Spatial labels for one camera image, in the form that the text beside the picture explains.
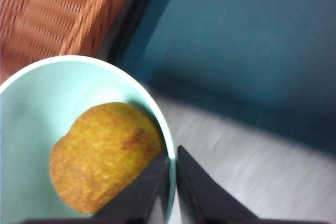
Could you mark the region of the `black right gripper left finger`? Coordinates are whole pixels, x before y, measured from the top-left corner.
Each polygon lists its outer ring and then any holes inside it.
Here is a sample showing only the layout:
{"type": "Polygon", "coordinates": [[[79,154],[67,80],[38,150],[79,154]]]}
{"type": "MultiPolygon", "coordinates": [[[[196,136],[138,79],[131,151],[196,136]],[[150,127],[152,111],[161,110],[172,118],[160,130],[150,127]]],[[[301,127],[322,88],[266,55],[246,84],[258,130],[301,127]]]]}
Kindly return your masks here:
{"type": "Polygon", "coordinates": [[[170,159],[158,153],[143,172],[92,217],[28,219],[23,223],[165,223],[170,159]]]}

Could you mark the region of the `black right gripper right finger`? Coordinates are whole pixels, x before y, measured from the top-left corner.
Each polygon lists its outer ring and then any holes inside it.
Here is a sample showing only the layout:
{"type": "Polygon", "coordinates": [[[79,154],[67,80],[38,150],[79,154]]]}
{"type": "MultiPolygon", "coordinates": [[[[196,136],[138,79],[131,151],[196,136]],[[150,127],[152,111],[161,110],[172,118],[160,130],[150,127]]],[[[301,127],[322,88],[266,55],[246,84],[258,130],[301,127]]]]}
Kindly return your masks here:
{"type": "Polygon", "coordinates": [[[182,223],[319,223],[258,217],[216,183],[182,145],[177,148],[177,192],[182,223]]]}

